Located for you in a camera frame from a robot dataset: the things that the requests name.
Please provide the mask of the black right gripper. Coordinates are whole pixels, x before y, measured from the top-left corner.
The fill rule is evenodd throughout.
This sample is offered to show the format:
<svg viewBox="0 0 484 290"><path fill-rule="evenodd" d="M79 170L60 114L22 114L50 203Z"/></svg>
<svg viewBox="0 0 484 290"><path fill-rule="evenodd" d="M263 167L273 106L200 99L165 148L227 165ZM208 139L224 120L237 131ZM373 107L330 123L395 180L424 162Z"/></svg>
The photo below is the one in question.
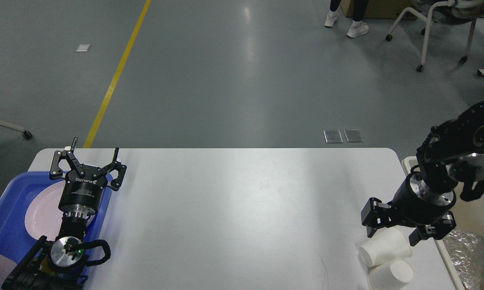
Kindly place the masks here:
<svg viewBox="0 0 484 290"><path fill-rule="evenodd" d="M420 172L413 172L405 178L389 204L375 197L369 198L360 218L368 238L382 228L416 227L408 237L410 246L414 247L422 240L441 240L455 229L456 221L450 211L455 204L454 190L433 190L421 178Z"/></svg>

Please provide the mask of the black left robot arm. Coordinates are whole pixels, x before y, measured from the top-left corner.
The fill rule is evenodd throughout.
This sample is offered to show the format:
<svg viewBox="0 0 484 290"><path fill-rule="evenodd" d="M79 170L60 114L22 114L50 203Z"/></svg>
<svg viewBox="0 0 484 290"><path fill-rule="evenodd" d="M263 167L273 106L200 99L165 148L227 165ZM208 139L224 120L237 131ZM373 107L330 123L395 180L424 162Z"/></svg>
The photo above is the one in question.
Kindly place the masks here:
<svg viewBox="0 0 484 290"><path fill-rule="evenodd" d="M77 138L64 150L55 151L49 171L51 180L64 180L58 209L62 221L53 241L41 236L5 278L3 290L81 290L87 267L111 257L104 239L86 241L89 219L99 213L105 189L118 191L127 170L116 147L104 167L83 164L74 151Z"/></svg>

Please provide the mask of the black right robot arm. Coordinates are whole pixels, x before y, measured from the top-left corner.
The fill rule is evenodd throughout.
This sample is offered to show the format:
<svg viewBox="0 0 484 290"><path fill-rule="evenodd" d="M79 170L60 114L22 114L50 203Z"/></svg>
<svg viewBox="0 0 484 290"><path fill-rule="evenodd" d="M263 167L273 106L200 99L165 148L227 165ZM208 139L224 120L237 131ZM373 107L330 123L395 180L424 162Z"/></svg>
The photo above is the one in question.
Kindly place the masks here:
<svg viewBox="0 0 484 290"><path fill-rule="evenodd" d="M417 166L402 182L392 200L371 197L360 216L367 236L382 228L413 228L411 246L422 240L443 239L456 227L451 209L455 188L470 202L484 194L484 101L471 106L456 119L433 126L416 151Z"/></svg>

